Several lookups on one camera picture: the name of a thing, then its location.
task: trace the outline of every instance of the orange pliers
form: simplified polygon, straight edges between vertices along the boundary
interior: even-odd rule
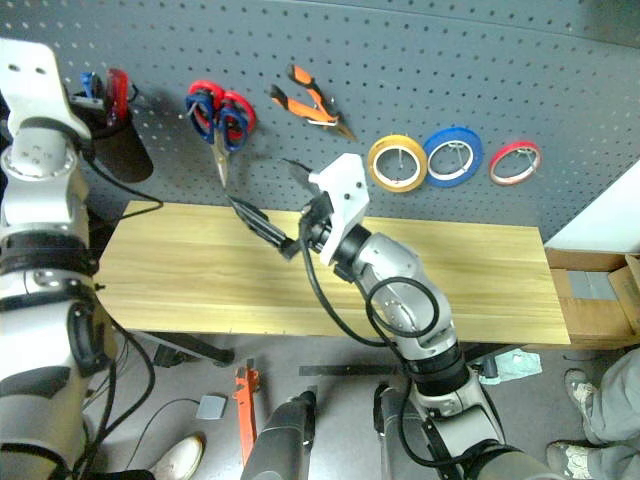
[[[340,112],[333,112],[331,102],[328,102],[320,87],[313,77],[297,65],[287,67],[287,75],[298,85],[303,86],[315,102],[315,106],[310,107],[302,102],[289,98],[276,85],[271,85],[271,99],[285,110],[302,118],[312,125],[320,125],[329,128],[343,135],[349,140],[356,140],[353,132],[344,123],[344,118]]]

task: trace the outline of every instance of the white sneaker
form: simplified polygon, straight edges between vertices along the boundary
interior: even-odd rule
[[[569,399],[582,415],[582,428],[585,437],[594,445],[603,445],[605,442],[593,433],[589,422],[593,407],[593,395],[598,389],[587,380],[587,374],[577,368],[567,370],[564,374],[564,386]]]
[[[203,452],[204,443],[192,435],[171,447],[149,471],[156,480],[188,480],[198,468]]]
[[[554,442],[547,446],[549,468],[572,480],[593,480],[587,467],[587,457],[594,448],[580,447],[566,442]]]

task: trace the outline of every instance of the pegboard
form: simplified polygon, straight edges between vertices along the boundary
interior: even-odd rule
[[[3,1],[0,35],[51,45],[70,91],[80,90],[83,71],[129,72],[141,91],[134,122],[155,165],[137,187],[166,201],[225,203],[209,147],[180,118],[197,78],[255,106],[259,124],[231,158],[230,191],[261,208],[294,210],[309,199],[282,158],[318,169],[343,152],[366,158],[383,135],[422,143],[457,125],[482,139],[476,175],[454,188],[424,184],[406,194],[369,180],[368,214],[533,225],[548,239],[636,160],[635,1],[363,3]],[[271,101],[271,83],[310,101],[286,76],[291,62],[335,98],[357,142]],[[540,145],[542,168],[521,185],[496,186],[489,159],[516,140]],[[92,207],[121,211],[129,197],[86,174]]]

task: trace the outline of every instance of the gray floor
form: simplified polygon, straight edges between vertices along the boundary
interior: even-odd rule
[[[206,435],[203,461],[194,480],[239,478],[242,469],[234,390],[235,368],[254,358],[261,375],[256,394],[256,421],[264,425],[278,404],[317,385],[316,443],[311,454],[310,479],[380,478],[380,445],[372,427],[372,396],[381,380],[400,385],[400,378],[378,376],[300,377],[301,365],[393,364],[389,352],[360,346],[346,338],[220,335],[205,337],[214,345],[234,348],[236,363],[227,368],[207,361],[157,368],[156,388],[146,404],[105,442],[97,459],[99,471],[125,467],[142,428],[153,413],[174,398],[200,399],[207,393],[228,397],[221,420],[195,420],[196,406],[170,405],[154,420],[130,468],[146,468],[181,438],[193,432]],[[147,351],[154,346],[143,342]],[[584,439],[579,414],[566,398],[562,376],[568,368],[583,368],[599,379],[620,352],[541,351],[539,375],[487,387],[510,444],[544,460],[547,443],[558,439]],[[146,385],[144,365],[133,349],[118,378],[114,415],[124,411]],[[104,395],[87,409],[96,424]],[[437,478],[428,469],[425,478]]]

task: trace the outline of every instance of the yellow tape roll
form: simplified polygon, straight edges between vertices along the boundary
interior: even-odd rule
[[[402,150],[408,153],[416,163],[416,171],[409,178],[394,180],[386,177],[380,171],[378,162],[380,157],[389,150]],[[390,192],[408,192],[418,187],[427,175],[427,154],[422,145],[406,135],[388,135],[380,138],[369,150],[367,159],[369,174],[385,190]]]

